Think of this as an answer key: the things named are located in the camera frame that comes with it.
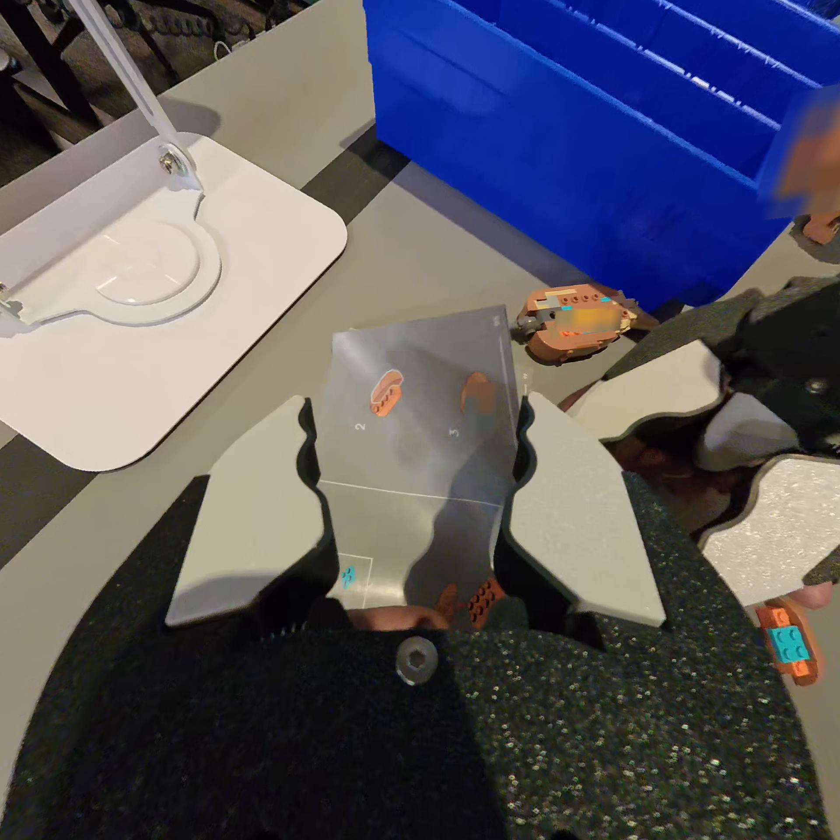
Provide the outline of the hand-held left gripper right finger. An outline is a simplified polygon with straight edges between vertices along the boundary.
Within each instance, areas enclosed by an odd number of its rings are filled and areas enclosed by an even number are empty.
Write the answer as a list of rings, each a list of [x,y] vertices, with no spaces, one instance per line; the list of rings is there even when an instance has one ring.
[[[496,580],[537,631],[598,615],[642,627],[666,621],[623,471],[582,425],[525,395],[513,486],[500,512]]]

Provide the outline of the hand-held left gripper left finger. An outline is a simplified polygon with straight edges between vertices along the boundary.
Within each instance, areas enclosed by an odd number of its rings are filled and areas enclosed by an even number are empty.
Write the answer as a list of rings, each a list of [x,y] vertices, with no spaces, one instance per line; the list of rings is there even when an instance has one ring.
[[[312,402],[295,395],[210,468],[165,616],[189,627],[246,616],[303,627],[335,583],[335,537],[319,488]]]

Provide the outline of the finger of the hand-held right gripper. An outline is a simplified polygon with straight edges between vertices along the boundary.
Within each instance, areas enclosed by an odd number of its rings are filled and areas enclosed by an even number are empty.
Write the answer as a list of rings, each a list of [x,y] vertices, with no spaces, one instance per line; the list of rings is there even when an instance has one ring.
[[[705,471],[797,452],[794,429],[756,397],[734,391],[719,358],[700,341],[601,378],[567,413],[604,444],[687,430],[689,454]]]
[[[699,546],[743,606],[838,583],[838,460],[772,458],[740,513],[706,530]]]

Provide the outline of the grey brick instruction booklet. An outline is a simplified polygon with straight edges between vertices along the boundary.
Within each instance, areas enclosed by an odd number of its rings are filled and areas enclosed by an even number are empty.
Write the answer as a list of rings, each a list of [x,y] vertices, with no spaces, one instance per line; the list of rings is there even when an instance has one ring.
[[[518,384],[503,305],[336,332],[313,400],[350,610],[461,606],[492,575]]]

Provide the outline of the person's right hand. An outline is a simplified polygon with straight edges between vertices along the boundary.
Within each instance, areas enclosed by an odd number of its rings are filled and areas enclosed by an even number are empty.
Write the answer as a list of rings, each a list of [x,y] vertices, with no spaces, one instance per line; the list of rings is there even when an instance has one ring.
[[[834,589],[835,584],[831,581],[820,584],[805,584],[786,595],[785,599],[806,610],[820,610],[831,603]]]

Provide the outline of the orange and teal brick piece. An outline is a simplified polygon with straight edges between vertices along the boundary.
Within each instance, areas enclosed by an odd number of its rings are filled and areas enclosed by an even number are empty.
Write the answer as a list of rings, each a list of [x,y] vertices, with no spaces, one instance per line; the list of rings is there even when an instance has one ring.
[[[789,598],[773,598],[754,608],[773,664],[798,687],[816,684],[823,655],[801,607]]]

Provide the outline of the brown toy brick model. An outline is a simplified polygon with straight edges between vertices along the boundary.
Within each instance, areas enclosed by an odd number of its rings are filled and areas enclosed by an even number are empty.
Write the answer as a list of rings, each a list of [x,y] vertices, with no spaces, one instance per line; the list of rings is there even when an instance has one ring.
[[[562,364],[589,358],[634,329],[637,302],[619,290],[591,283],[531,293],[511,327],[511,336],[534,360]]]

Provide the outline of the white lamp stand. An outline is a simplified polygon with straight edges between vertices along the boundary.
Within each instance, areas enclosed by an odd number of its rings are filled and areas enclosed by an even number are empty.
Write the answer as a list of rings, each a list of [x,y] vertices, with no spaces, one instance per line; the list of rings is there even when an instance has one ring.
[[[75,2],[154,137],[2,234],[2,422],[64,465],[146,456],[341,257],[328,206],[178,133]]]

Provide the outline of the blue plastic storage bin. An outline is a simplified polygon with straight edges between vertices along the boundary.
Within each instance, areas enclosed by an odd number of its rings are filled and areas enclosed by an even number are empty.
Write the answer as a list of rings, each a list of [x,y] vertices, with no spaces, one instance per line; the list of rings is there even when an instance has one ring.
[[[838,84],[791,2],[364,2],[378,136],[645,309],[728,292],[789,226],[760,193]]]

